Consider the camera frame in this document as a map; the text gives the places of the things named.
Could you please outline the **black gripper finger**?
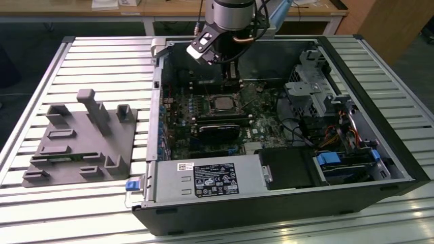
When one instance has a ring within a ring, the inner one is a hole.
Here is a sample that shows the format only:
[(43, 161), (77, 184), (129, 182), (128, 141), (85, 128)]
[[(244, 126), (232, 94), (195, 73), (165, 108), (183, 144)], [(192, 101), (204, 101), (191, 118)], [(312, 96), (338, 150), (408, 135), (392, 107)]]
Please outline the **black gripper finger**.
[(236, 86), (239, 84), (239, 69), (237, 62), (231, 62), (231, 86)]
[(221, 78), (223, 78), (223, 83), (221, 86), (225, 86), (228, 81), (229, 81), (229, 63), (224, 63), (220, 65), (221, 68)]

